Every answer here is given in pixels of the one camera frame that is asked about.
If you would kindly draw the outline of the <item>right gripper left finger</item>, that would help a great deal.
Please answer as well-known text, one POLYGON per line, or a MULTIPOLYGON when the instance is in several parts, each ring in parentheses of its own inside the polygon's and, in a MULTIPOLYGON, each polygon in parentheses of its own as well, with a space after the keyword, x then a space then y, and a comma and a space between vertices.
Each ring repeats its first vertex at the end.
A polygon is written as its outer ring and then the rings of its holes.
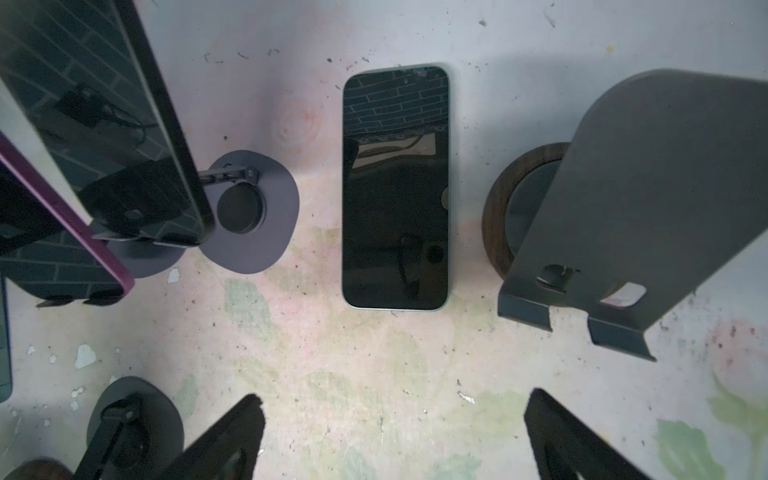
POLYGON ((244 396, 158 479, 252 479, 266 427, 262 401, 244 396))

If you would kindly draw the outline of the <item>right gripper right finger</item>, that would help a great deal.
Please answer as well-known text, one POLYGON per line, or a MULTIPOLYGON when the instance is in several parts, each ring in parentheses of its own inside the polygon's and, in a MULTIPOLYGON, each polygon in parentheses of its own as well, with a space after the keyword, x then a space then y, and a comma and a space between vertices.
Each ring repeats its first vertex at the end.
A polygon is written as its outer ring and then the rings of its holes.
POLYGON ((531 392, 524 421, 542 479, 645 479, 545 390, 531 392))

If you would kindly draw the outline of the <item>wood-base grey phone stand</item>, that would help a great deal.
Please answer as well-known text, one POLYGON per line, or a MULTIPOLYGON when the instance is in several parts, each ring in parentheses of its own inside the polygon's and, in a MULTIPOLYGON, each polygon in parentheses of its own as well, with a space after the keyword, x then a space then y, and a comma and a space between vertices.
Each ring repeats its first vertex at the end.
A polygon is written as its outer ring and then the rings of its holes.
POLYGON ((595 345, 645 359, 645 332, 766 228, 766 82, 673 69, 514 160, 481 220, 499 316, 549 330, 551 307, 581 310, 595 345))

